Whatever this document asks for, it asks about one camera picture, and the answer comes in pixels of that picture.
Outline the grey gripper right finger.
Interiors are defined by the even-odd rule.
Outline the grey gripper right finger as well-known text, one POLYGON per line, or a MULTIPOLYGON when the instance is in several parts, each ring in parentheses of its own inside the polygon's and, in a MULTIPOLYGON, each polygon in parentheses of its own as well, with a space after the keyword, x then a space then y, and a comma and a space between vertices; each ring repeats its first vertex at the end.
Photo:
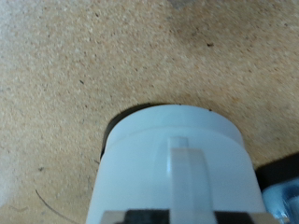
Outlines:
POLYGON ((280 224, 268 213, 220 212, 215 213, 217 224, 280 224))

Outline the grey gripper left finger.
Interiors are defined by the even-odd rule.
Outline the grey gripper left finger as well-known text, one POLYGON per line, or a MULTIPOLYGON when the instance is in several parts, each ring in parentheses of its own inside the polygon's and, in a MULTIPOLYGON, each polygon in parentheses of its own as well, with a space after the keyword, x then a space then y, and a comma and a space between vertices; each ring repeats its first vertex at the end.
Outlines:
POLYGON ((168 210, 158 209, 106 211, 101 224, 170 224, 170 217, 168 210))

